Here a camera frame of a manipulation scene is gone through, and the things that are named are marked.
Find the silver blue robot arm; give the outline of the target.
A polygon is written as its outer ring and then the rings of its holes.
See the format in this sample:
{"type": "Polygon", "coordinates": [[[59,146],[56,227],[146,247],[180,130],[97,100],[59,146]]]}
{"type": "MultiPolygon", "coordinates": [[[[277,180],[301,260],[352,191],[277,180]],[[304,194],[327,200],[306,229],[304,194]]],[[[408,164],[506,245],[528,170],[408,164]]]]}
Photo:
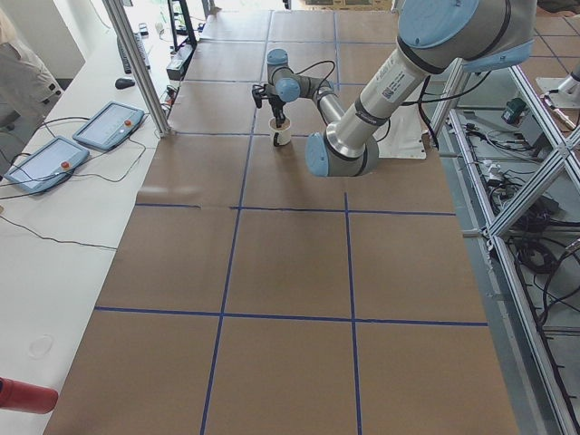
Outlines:
{"type": "Polygon", "coordinates": [[[265,97],[279,121],[284,104],[299,98],[311,100],[321,113],[325,130],[311,134],[305,146],[313,175],[361,176],[379,159],[374,133],[427,77],[457,59],[470,73],[524,62],[532,52],[536,9],[534,1],[407,1],[394,51],[348,109],[326,79],[293,72],[283,49],[266,57],[265,97]]]}

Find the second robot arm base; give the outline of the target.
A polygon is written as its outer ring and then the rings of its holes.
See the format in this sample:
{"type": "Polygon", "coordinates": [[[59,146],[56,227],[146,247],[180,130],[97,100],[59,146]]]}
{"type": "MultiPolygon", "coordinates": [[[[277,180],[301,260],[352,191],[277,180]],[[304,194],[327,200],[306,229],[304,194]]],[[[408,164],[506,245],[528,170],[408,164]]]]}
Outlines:
{"type": "Polygon", "coordinates": [[[579,109],[579,64],[564,78],[538,77],[541,98],[551,109],[579,109]]]}

